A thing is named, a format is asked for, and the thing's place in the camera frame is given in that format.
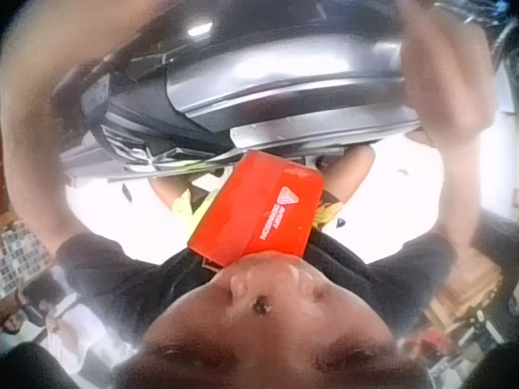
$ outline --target mechanic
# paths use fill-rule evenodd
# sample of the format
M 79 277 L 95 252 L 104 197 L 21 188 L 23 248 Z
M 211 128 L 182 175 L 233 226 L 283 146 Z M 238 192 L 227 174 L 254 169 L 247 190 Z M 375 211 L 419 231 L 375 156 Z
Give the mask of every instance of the mechanic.
M 2 58 L 6 179 L 18 216 L 77 290 L 139 352 L 118 387 L 422 387 L 396 340 L 416 323 L 479 216 L 478 135 L 494 120 L 479 28 L 399 1 L 405 86 L 444 162 L 437 225 L 365 265 L 314 230 L 303 259 L 249 255 L 215 274 L 189 250 L 129 259 L 67 206 L 51 95 L 74 66 L 127 43 L 171 2 L 53 0 L 20 16 Z

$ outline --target eye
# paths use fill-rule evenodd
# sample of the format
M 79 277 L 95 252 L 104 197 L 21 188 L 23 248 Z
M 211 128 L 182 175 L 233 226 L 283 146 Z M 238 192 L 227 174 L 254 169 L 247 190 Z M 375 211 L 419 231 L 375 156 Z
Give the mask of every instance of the eye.
M 357 348 L 338 345 L 318 360 L 317 367 L 324 372 L 351 370 L 359 366 L 380 363 L 387 358 L 393 358 L 394 354 L 394 344 Z
M 335 355 L 324 363 L 327 370 L 343 369 L 352 365 L 364 365 L 377 357 L 377 353 L 373 350 L 354 350 L 343 354 Z
M 214 370 L 228 365 L 229 357 L 218 350 L 201 350 L 170 346 L 161 348 L 160 355 L 175 365 L 200 370 Z

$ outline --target white logo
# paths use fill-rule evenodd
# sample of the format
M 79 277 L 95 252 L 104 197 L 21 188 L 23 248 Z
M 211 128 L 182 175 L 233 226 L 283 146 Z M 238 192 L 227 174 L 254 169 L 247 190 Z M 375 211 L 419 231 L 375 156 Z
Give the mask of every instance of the white logo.
M 299 203 L 299 199 L 292 190 L 286 186 L 283 186 L 279 196 L 277 196 L 277 203 L 280 205 L 297 204 Z
M 268 216 L 267 223 L 265 223 L 265 226 L 261 231 L 259 239 L 264 241 L 270 234 L 272 227 L 274 229 L 277 229 L 280 226 L 281 221 L 283 220 L 283 215 L 285 214 L 285 207 L 282 207 L 282 205 L 290 205 L 297 203 L 299 203 L 298 196 L 296 196 L 292 190 L 290 190 L 286 186 L 283 186 L 281 192 L 279 193 L 279 196 L 277 196 L 277 204 L 274 204 L 274 207 L 272 208 L 270 215 Z

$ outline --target floor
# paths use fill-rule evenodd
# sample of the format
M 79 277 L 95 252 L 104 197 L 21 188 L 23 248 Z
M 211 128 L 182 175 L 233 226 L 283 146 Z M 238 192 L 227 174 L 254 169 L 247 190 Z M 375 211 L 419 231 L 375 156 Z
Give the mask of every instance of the floor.
M 496 77 L 500 113 L 483 134 L 482 204 L 517 221 L 512 206 L 517 184 L 517 120 L 510 91 L 501 70 Z M 367 263 L 397 252 L 410 239 L 425 233 L 438 215 L 443 166 L 435 149 L 404 135 L 375 145 L 376 160 L 366 181 L 338 216 L 346 221 L 337 229 L 332 221 L 324 231 L 348 246 Z M 103 180 L 68 189 L 76 215 L 95 233 L 120 242 L 132 258 L 163 263 L 186 246 L 187 228 L 160 203 L 147 181 L 122 184 Z

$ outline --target tiled wall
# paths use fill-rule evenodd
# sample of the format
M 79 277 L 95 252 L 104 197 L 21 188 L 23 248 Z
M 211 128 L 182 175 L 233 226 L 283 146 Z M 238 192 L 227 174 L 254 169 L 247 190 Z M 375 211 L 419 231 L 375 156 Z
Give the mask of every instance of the tiled wall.
M 28 281 L 48 266 L 49 254 L 19 221 L 0 231 L 0 248 L 0 298 L 18 287 L 20 277 Z

